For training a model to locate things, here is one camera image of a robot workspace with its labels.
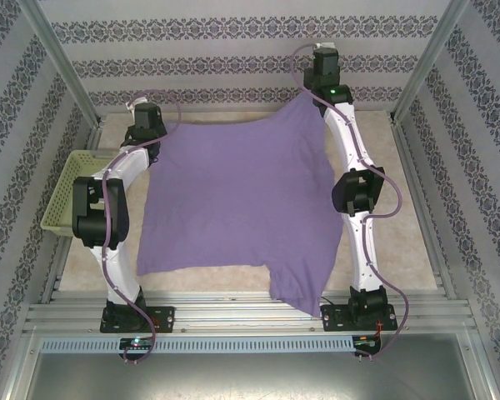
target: cable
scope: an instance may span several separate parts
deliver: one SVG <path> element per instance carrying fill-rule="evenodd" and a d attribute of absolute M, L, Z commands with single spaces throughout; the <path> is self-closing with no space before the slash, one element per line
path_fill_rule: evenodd
<path fill-rule="evenodd" d="M 290 62 L 291 62 L 291 75 L 292 75 L 292 78 L 294 79 L 294 82 L 297 83 L 297 85 L 305 92 L 307 93 L 309 96 L 311 96 L 313 99 L 317 100 L 318 102 L 320 102 L 321 104 L 325 105 L 326 107 L 328 108 L 331 108 L 335 113 L 337 113 L 337 115 L 344 121 L 344 123 L 347 125 L 348 127 L 348 130 L 350 131 L 350 134 L 352 135 L 352 141 L 353 141 L 353 145 L 356 149 L 356 154 L 357 154 L 357 158 L 358 158 L 358 161 L 368 170 L 372 171 L 373 173 L 377 174 L 378 176 L 380 176 L 381 178 L 383 178 L 384 180 L 386 180 L 387 182 L 389 182 L 389 184 L 392 186 L 392 188 L 394 189 L 394 191 L 396 192 L 397 194 L 397 206 L 396 208 L 388 213 L 388 214 L 378 214 L 378 215 L 374 215 L 374 214 L 368 214 L 363 220 L 362 220 L 362 247 L 363 247 L 363 252 L 364 252 L 364 255 L 365 255 L 365 258 L 367 259 L 367 262 L 368 262 L 368 266 L 370 267 L 370 269 L 372 269 L 372 272 L 374 273 L 374 275 L 377 276 L 377 278 L 382 281 L 382 283 L 384 285 L 387 285 L 388 287 L 390 287 L 392 290 L 394 290 L 395 292 L 397 292 L 398 294 L 400 294 L 400 296 L 402 296 L 403 298 L 403 301 L 405 303 L 405 312 L 403 314 L 403 319 L 402 321 L 400 322 L 400 325 L 398 326 L 398 329 L 397 331 L 394 333 L 394 335 L 392 335 L 392 338 L 391 340 L 389 341 L 389 343 L 387 344 L 387 346 L 385 346 L 384 348 L 382 348 L 382 350 L 380 350 L 374 357 L 379 357 L 382 353 L 384 353 L 385 351 L 387 351 L 387 349 L 389 348 L 389 346 L 391 346 L 393 344 L 393 342 L 396 340 L 396 338 L 398 337 L 398 334 L 402 331 L 404 325 L 406 324 L 406 321 L 408 320 L 408 315 L 409 315 L 409 300 L 408 300 L 408 297 L 406 296 L 406 293 L 404 293 L 402 290 L 400 290 L 398 287 L 394 286 L 393 284 L 391 284 L 388 280 L 386 280 L 380 273 L 379 271 L 374 267 L 373 265 L 373 262 L 372 260 L 370 259 L 370 256 L 368 254 L 368 248 L 367 248 L 367 220 L 369 218 L 374 218 L 374 219 L 383 219 L 383 218 L 390 218 L 390 217 L 394 217 L 396 214 L 398 214 L 398 212 L 400 211 L 400 209 L 402 208 L 402 204 L 403 204 L 403 199 L 402 199 L 402 193 L 400 192 L 400 188 L 398 187 L 398 185 L 390 178 L 388 177 L 387 175 L 385 175 L 384 173 L 378 171 L 376 168 L 368 165 L 365 160 L 363 159 L 362 157 L 362 154 L 361 154 L 361 150 L 359 148 L 359 143 L 358 143 L 358 139 L 356 137 L 356 133 L 353 129 L 353 124 L 352 124 L 352 121 L 350 121 L 348 119 L 348 117 L 346 115 L 344 115 L 344 113 L 342 113 L 340 110 L 338 110 L 334 105 L 332 105 L 331 103 L 321 99 L 319 96 L 313 94 L 309 89 L 307 89 L 306 87 L 303 86 L 303 84 L 298 80 L 297 76 L 296 76 L 296 73 L 295 73 L 295 70 L 294 70 L 294 58 L 296 57 L 296 55 L 298 54 L 298 52 L 304 48 L 312 48 L 313 47 L 313 43 L 308 43 L 308 44 L 304 44 L 302 46 L 300 46 L 299 48 L 297 48 L 292 54 L 291 54 L 291 57 L 290 57 Z"/>
<path fill-rule="evenodd" d="M 128 104 L 131 104 L 131 102 L 133 102 L 137 98 L 140 98 L 141 96 L 144 96 L 145 94 L 148 94 L 148 93 L 161 94 L 162 96 L 169 98 L 170 101 L 176 105 L 177 122 L 176 122 L 176 125 L 174 126 L 174 128 L 171 129 L 170 133 L 172 134 L 172 133 L 176 132 L 176 130 L 178 129 L 178 127 L 180 126 L 180 123 L 182 121 L 182 109 L 180 107 L 180 103 L 172 94 L 165 92 L 163 90 L 157 90 L 157 89 L 145 90 L 143 92 L 136 94 L 133 97 L 133 99 L 130 100 L 130 102 Z M 108 259 L 107 258 L 107 250 L 108 250 L 109 241 L 111 239 L 111 217 L 110 217 L 110 215 L 111 215 L 111 208 L 110 207 L 111 206 L 109 204 L 109 196 L 108 196 L 108 176 L 111 173 L 113 167 L 115 165 L 117 165 L 117 163 L 121 159 L 125 158 L 129 153 L 136 152 L 137 150 L 139 150 L 141 148 L 145 148 L 146 146 L 150 146 L 151 144 L 157 143 L 157 142 L 161 141 L 161 139 L 163 139 L 163 138 L 159 137 L 157 139 L 153 139 L 153 140 L 150 140 L 148 142 L 134 146 L 131 149 L 127 150 L 126 152 L 121 152 L 107 165 L 106 171 L 104 172 L 104 174 L 102 176 L 102 196 L 103 196 L 104 205 L 105 205 L 104 216 L 106 218 L 106 239 L 102 245 L 102 272 L 103 272 L 103 276 L 106 278 L 107 284 L 110 286 L 110 288 L 122 300 L 124 300 L 124 302 L 126 302 L 126 304 L 128 306 L 133 308 L 136 312 L 138 312 L 148 322 L 148 325 L 150 326 L 150 330 L 152 331 L 152 337 L 151 337 L 152 345 L 147 350 L 147 352 L 145 352 L 139 359 L 133 361 L 134 364 L 139 364 L 141 361 L 143 361 L 145 358 L 147 358 L 150 355 L 150 353 L 152 352 L 152 350 L 154 349 L 154 346 L 156 344 L 156 327 L 154 326 L 152 319 L 140 307 L 138 307 L 134 302 L 132 302 L 129 298 L 127 298 L 120 290 L 118 290 L 118 287 L 115 286 L 115 284 L 113 283 L 113 281 L 109 277 L 108 266 L 106 264 L 106 261 Z M 129 348 L 127 347 L 124 350 L 124 354 L 122 355 L 125 363 L 128 363 L 128 358 L 126 357 L 128 350 L 129 350 Z"/>
<path fill-rule="evenodd" d="M 332 304 L 333 306 L 335 305 L 331 300 L 328 300 L 327 298 L 325 298 L 324 296 L 321 296 L 321 298 L 323 298 L 324 300 L 326 300 L 328 303 Z"/>

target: purple cloth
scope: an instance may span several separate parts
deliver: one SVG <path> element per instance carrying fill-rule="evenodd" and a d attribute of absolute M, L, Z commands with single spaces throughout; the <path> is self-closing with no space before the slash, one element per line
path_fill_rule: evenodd
<path fill-rule="evenodd" d="M 320 315 L 343 231 L 324 122 L 298 95 L 269 118 L 183 124 L 150 168 L 137 273 L 267 264 L 270 294 Z"/>

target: white robotic arm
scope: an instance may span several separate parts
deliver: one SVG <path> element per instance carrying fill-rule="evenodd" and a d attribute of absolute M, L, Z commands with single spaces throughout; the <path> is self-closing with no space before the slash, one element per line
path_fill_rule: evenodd
<path fill-rule="evenodd" d="M 363 140 L 359 134 L 358 125 L 355 121 L 353 105 L 347 102 L 337 103 L 335 107 L 341 111 L 350 120 L 356 133 L 357 145 L 365 163 L 373 165 L 373 160 L 368 156 L 367 150 L 363 145 Z M 333 139 L 341 154 L 343 170 L 345 172 L 356 170 L 363 171 L 366 168 L 360 163 L 356 148 L 353 143 L 352 134 L 348 126 L 336 112 L 327 109 L 324 113 L 324 121 L 332 131 Z M 342 213 L 342 220 L 348 229 L 350 236 L 350 247 L 352 249 L 352 263 L 354 268 L 353 288 L 358 292 L 362 289 L 370 292 L 378 290 L 382 286 L 382 281 L 373 274 L 368 266 L 368 260 L 363 251 L 362 220 L 369 214 L 369 211 L 356 212 L 355 214 Z M 367 249 L 372 261 L 372 265 L 378 270 L 376 262 L 376 249 L 374 248 L 373 220 L 367 220 Z"/>
<path fill-rule="evenodd" d="M 133 148 L 133 146 L 121 147 L 119 153 L 125 153 Z M 120 179 L 124 186 L 124 191 L 128 190 L 130 184 L 135 178 L 150 166 L 148 158 L 148 150 L 141 148 L 129 153 L 126 157 L 114 166 L 109 172 L 107 179 Z M 101 181 L 103 174 L 107 171 L 105 167 L 101 171 L 92 175 L 97 181 Z M 98 265 L 102 266 L 102 246 L 91 247 L 91 253 L 94 254 L 98 261 Z M 118 287 L 118 290 L 132 302 L 137 300 L 140 291 L 139 284 L 135 279 L 135 274 L 132 271 L 126 242 L 120 242 L 117 248 L 106 250 L 107 256 L 107 273 L 112 282 Z M 107 300 L 114 304 L 126 304 L 126 302 L 118 296 L 115 291 L 107 284 Z"/>

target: green plastic basket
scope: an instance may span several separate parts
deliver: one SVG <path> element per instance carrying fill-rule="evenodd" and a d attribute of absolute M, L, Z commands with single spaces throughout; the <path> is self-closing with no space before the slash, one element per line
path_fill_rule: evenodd
<path fill-rule="evenodd" d="M 65 168 L 57 181 L 47 211 L 41 221 L 41 228 L 59 236 L 73 235 L 73 183 L 77 177 L 89 177 L 97 173 L 117 155 L 118 152 L 75 150 L 68 156 Z"/>

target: wallpaper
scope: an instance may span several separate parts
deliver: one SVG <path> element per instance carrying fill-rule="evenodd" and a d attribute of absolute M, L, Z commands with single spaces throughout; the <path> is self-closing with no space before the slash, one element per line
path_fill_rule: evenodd
<path fill-rule="evenodd" d="M 0 0 L 0 385 L 57 248 L 40 228 L 44 211 L 89 131 L 18 4 Z"/>
<path fill-rule="evenodd" d="M 500 387 L 500 0 L 473 1 L 402 121 L 443 256 Z"/>
<path fill-rule="evenodd" d="M 149 88 L 172 92 L 186 111 L 278 109 L 298 93 L 290 54 L 326 41 L 357 108 L 391 110 L 448 0 L 40 4 L 97 110 L 110 113 Z M 310 53 L 297 57 L 297 72 Z"/>

